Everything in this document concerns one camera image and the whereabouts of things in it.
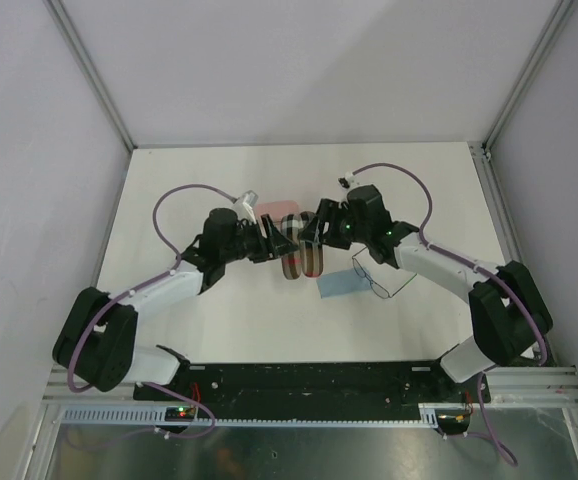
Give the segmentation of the thin wire frame glasses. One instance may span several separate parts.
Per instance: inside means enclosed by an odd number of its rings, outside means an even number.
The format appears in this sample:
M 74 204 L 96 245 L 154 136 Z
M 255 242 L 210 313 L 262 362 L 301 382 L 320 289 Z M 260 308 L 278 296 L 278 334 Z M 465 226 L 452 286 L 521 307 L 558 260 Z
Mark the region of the thin wire frame glasses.
M 351 260 L 356 274 L 364 278 L 373 293 L 384 300 L 395 297 L 416 278 L 414 273 L 395 269 L 386 263 L 376 263 L 367 248 L 355 253 Z

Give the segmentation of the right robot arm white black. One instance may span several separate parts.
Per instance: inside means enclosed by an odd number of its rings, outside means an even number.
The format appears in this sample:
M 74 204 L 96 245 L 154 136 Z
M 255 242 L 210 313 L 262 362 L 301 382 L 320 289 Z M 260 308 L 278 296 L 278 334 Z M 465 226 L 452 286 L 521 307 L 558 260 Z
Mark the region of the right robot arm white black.
M 299 237 L 344 250 L 359 243 L 376 263 L 422 276 L 468 305 L 471 337 L 443 354 L 442 369 L 430 376 L 431 391 L 442 401 L 455 400 L 467 380 L 509 365 L 533 344 L 546 347 L 553 319 L 524 264 L 498 266 L 430 242 L 421 228 L 393 220 L 373 185 L 349 190 L 342 202 L 321 200 Z

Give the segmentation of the pink glasses case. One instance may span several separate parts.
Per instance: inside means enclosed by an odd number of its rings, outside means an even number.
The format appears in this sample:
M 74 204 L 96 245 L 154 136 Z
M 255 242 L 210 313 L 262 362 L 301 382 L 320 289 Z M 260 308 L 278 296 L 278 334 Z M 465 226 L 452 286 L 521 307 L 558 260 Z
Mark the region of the pink glasses case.
M 257 203 L 254 207 L 254 214 L 257 219 L 268 215 L 276 226 L 281 224 L 284 217 L 288 215 L 299 215 L 300 212 L 298 203 L 293 200 Z

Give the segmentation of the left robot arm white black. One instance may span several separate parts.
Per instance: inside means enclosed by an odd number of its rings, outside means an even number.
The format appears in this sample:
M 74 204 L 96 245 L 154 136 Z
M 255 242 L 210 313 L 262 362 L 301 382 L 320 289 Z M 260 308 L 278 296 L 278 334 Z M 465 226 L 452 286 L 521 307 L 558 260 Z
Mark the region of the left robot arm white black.
M 74 393 L 154 383 L 166 398 L 179 399 L 190 387 L 189 374 L 180 369 L 182 355 L 165 346 L 138 346 L 139 324 L 209 290 L 232 262 L 262 263 L 298 249 L 267 215 L 250 221 L 231 209 L 214 209 L 169 270 L 117 294 L 82 290 L 53 347 L 53 359 L 66 368 Z

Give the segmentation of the plaid glasses case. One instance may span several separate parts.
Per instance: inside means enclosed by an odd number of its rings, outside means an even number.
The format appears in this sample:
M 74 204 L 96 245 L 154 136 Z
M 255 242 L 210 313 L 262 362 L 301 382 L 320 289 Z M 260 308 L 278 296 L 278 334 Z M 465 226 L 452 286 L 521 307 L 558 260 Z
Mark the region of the plaid glasses case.
M 299 234 L 315 217 L 310 211 L 288 214 L 280 222 L 280 231 L 299 247 L 295 252 L 281 258 L 283 275 L 287 280 L 297 280 L 301 276 L 317 278 L 324 271 L 324 254 L 321 245 L 299 239 Z

